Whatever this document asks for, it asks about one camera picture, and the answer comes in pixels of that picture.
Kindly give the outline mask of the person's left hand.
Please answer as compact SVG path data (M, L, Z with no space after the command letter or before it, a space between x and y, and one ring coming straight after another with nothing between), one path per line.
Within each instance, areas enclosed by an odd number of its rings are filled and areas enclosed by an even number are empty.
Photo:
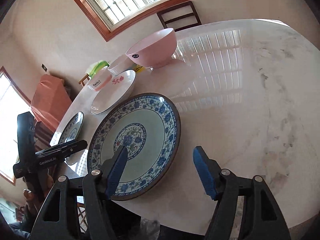
M46 189L43 191L44 197L46 198L51 190L51 188L53 187L54 184L54 180L53 178L48 175L47 176L47 187ZM32 215L37 215L44 203L44 201L40 201L37 197L36 194L34 194L31 190L29 189L24 189L23 191L23 195L25 197L25 201L28 207L28 210L30 211L30 213Z

